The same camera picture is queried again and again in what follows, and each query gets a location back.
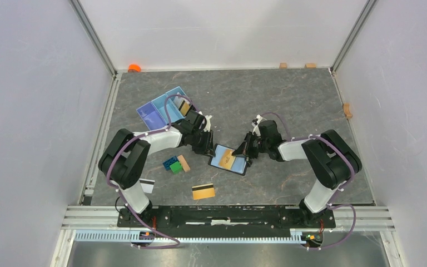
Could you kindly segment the gold patterned credit card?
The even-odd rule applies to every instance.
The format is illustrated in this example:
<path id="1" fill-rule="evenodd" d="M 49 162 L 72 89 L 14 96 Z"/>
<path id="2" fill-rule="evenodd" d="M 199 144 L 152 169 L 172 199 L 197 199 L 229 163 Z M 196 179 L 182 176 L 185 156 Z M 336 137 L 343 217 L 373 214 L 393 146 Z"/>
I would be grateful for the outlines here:
<path id="1" fill-rule="evenodd" d="M 234 162 L 236 160 L 235 156 L 232 156 L 232 149 L 226 149 L 225 152 L 223 153 L 222 157 L 219 160 L 219 167 L 226 169 L 226 170 L 231 170 Z"/>

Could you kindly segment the black card holder wallet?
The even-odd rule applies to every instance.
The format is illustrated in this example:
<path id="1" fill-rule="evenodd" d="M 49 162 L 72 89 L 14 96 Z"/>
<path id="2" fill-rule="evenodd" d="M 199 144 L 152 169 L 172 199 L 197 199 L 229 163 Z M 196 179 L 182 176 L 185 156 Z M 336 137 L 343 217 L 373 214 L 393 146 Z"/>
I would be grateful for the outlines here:
<path id="1" fill-rule="evenodd" d="M 209 166 L 245 176 L 248 165 L 244 157 L 234 156 L 234 149 L 223 145 L 216 144 L 214 149 L 215 156 L 209 159 Z"/>

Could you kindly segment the silver credit card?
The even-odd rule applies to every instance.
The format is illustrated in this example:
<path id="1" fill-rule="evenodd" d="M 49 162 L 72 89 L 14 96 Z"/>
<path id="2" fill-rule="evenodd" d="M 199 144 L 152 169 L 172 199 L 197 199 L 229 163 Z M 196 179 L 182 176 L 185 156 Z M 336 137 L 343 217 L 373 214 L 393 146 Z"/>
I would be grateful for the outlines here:
<path id="1" fill-rule="evenodd" d="M 153 192 L 155 180 L 139 179 L 139 182 L 144 193 L 151 194 Z"/>

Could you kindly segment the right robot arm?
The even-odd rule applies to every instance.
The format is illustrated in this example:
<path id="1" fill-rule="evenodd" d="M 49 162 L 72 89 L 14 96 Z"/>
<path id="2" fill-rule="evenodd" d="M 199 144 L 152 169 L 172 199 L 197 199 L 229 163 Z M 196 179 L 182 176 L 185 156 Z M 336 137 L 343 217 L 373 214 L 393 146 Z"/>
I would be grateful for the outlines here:
<path id="1" fill-rule="evenodd" d="M 299 203 L 299 220 L 306 227 L 315 226 L 336 192 L 361 171 L 360 158 L 335 130 L 286 140 L 274 120 L 258 117 L 253 126 L 232 155 L 245 158 L 248 164 L 260 153 L 278 162 L 308 160 L 316 181 Z"/>

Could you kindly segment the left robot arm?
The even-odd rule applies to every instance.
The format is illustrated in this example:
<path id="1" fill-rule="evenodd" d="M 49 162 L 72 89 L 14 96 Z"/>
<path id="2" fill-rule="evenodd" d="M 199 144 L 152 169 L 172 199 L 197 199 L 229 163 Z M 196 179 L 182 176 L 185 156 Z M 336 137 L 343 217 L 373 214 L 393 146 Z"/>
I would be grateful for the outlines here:
<path id="1" fill-rule="evenodd" d="M 213 157 L 211 116 L 191 110 L 186 117 L 149 132 L 117 131 L 98 162 L 106 183 L 115 188 L 138 226 L 152 221 L 151 205 L 140 183 L 147 158 L 162 150 L 191 146 L 194 153 Z"/>

